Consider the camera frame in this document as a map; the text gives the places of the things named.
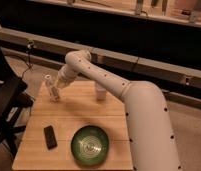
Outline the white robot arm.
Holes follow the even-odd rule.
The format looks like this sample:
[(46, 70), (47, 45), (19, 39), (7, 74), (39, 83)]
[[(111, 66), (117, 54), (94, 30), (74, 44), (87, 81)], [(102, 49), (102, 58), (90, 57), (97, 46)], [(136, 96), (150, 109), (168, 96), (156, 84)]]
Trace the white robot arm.
[(92, 64), (88, 50), (65, 55), (56, 86), (69, 86), (79, 73), (97, 82), (124, 104), (136, 171), (182, 171), (169, 110), (158, 86), (149, 81), (130, 81)]

